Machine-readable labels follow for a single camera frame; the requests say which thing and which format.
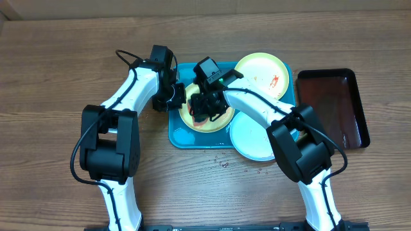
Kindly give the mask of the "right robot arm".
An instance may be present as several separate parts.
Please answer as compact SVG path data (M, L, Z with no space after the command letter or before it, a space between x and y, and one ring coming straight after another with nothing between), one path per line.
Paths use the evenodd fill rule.
M243 112L266 133L281 171L298 183L306 207L306 223L313 230L339 230L341 215L334 204L329 180L331 157L338 145L324 131L313 108L293 106L270 96L235 69L223 71L210 57L193 69L200 92L190 99L190 115L214 120L231 107Z

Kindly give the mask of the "yellow plate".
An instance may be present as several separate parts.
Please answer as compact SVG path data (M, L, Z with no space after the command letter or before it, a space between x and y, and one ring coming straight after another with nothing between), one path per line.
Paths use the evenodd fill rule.
M221 117L216 119L215 121L210 121L209 118L202 122L195 122L195 118L189 114L189 109L191 106L189 105L188 101L192 94L199 93L200 90L197 85L194 83L188 85L186 87L186 103L182 105L182 108L179 109L179 114L183 122L189 126L192 130L201 132L201 133L211 133L217 132L221 130L225 126L227 126L231 119L234 117L234 112L232 108L228 108L226 113L224 113Z
M290 84L290 75L285 64L268 53L249 54L243 57L234 69L275 99L281 99Z

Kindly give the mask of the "yellow plate top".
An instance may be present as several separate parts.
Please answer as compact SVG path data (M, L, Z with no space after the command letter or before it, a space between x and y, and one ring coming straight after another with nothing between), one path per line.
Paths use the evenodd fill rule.
M249 54L243 57L234 69L275 99L281 99L290 84L290 75L285 64L268 53Z

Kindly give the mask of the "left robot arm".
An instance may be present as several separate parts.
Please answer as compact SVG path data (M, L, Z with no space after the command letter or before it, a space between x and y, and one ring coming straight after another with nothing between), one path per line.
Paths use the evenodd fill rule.
M70 160L73 177L97 185L104 197L106 230L142 230L133 177L140 160L138 117L147 102L168 112L186 102L184 84L177 81L177 59L166 46L154 45L148 59L128 62L128 77L116 93L82 112L81 136Z

